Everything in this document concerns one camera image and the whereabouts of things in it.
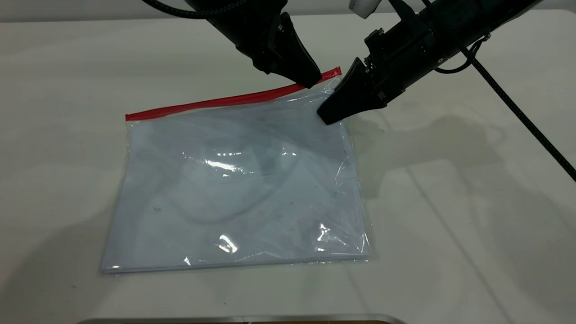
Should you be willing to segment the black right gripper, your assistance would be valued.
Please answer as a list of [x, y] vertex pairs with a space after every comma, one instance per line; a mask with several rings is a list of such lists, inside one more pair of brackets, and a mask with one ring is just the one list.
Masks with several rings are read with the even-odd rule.
[[317, 109], [326, 125], [385, 108], [453, 55], [453, 44], [431, 16], [402, 18], [388, 31], [373, 31], [364, 42], [369, 49], [366, 64], [355, 58], [333, 94]]

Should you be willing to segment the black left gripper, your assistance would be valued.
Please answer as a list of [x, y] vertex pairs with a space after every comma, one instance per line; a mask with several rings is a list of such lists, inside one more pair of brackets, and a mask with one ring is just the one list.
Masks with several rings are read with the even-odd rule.
[[296, 33], [285, 0], [247, 0], [208, 22], [266, 74], [283, 76], [311, 88], [322, 78]]

